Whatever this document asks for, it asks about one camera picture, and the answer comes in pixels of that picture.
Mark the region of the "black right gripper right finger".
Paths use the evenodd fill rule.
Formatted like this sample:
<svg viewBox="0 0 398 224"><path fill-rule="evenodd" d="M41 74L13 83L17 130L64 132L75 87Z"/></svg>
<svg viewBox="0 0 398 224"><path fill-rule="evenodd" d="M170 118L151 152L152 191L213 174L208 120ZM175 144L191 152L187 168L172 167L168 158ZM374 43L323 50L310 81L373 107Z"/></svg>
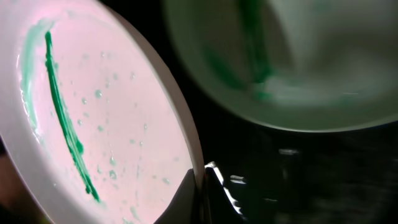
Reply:
<svg viewBox="0 0 398 224"><path fill-rule="evenodd" d="M225 178L215 162L205 165L204 191L205 215L207 223L244 224L246 217L241 212L239 202L224 186Z"/></svg>

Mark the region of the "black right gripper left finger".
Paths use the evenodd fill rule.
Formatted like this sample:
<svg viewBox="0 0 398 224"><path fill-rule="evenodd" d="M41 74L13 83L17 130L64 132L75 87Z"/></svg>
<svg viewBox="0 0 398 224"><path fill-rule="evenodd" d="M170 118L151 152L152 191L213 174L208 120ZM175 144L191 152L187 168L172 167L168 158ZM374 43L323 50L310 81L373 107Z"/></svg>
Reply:
<svg viewBox="0 0 398 224"><path fill-rule="evenodd" d="M199 224L199 198L193 169L189 169L171 202L155 224Z"/></svg>

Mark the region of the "white plate with green streak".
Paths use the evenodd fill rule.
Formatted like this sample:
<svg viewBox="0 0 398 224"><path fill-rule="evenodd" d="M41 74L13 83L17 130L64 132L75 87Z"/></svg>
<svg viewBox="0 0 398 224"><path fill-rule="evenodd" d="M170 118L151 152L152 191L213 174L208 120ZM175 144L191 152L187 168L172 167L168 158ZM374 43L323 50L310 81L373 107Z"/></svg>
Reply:
<svg viewBox="0 0 398 224"><path fill-rule="evenodd" d="M52 223L154 223L203 157L170 70L98 1L1 2L1 142Z"/></svg>

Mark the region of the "pale green plate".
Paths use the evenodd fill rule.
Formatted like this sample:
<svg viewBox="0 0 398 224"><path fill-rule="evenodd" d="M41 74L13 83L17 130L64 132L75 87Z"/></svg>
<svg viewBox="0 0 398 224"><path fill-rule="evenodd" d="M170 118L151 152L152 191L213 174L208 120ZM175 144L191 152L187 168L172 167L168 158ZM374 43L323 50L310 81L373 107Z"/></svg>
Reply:
<svg viewBox="0 0 398 224"><path fill-rule="evenodd" d="M327 133L397 120L397 1L162 4L193 81L263 126Z"/></svg>

